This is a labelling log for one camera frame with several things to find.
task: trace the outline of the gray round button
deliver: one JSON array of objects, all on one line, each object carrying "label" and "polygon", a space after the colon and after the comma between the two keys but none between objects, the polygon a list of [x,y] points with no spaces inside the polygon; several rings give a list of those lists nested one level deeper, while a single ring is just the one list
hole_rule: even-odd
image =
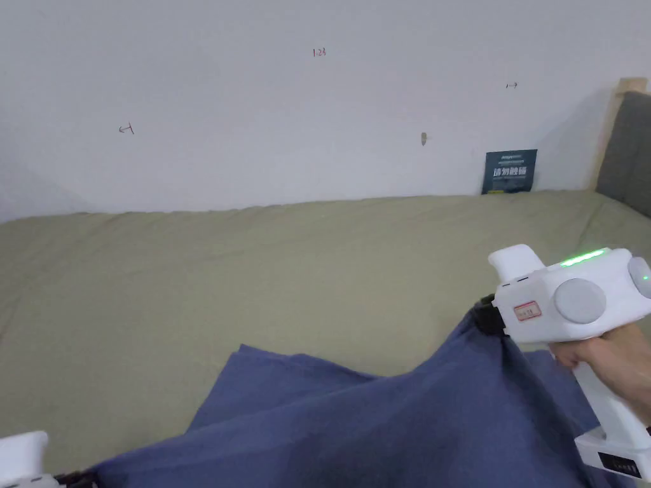
[{"label": "gray round button", "polygon": [[651,298],[651,269],[644,258],[631,258],[628,262],[631,279],[644,297]]},{"label": "gray round button", "polygon": [[574,278],[567,280],[554,292],[554,305],[570,322],[591,323],[606,310],[606,294],[595,283]]}]

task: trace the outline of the controller grip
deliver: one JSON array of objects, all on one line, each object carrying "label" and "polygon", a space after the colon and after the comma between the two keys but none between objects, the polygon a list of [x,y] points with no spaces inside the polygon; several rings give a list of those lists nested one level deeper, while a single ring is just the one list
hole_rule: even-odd
[{"label": "controller grip", "polygon": [[646,430],[647,426],[622,398],[602,383],[589,364],[579,364],[574,369],[574,375],[599,420],[608,443],[633,449],[651,447],[651,435]]}]

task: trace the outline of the blue fabric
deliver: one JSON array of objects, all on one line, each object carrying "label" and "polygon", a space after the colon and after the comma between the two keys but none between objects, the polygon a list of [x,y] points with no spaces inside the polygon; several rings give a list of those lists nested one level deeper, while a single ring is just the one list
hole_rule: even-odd
[{"label": "blue fabric", "polygon": [[545,351],[470,315],[410,373],[242,346],[186,434],[95,470],[106,487],[623,487],[574,437],[597,421]]}]

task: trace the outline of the handwritten mark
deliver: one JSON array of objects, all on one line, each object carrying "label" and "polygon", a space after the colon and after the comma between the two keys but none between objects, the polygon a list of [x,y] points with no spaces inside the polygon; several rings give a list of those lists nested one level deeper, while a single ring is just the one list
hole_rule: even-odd
[{"label": "handwritten mark", "polygon": [[133,128],[131,127],[131,122],[129,122],[129,125],[126,126],[126,127],[122,127],[122,126],[120,126],[120,129],[119,129],[119,131],[120,131],[122,134],[124,134],[124,132],[125,132],[125,131],[128,131],[128,130],[130,130],[131,133],[133,134]]}]

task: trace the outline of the white wall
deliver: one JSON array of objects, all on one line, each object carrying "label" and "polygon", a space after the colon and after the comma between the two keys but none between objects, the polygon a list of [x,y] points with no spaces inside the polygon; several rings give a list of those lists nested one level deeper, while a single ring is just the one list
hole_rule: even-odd
[{"label": "white wall", "polygon": [[651,77],[649,19],[648,0],[3,1],[0,220],[473,194],[487,151],[524,148],[536,188],[582,188],[608,90]]}]

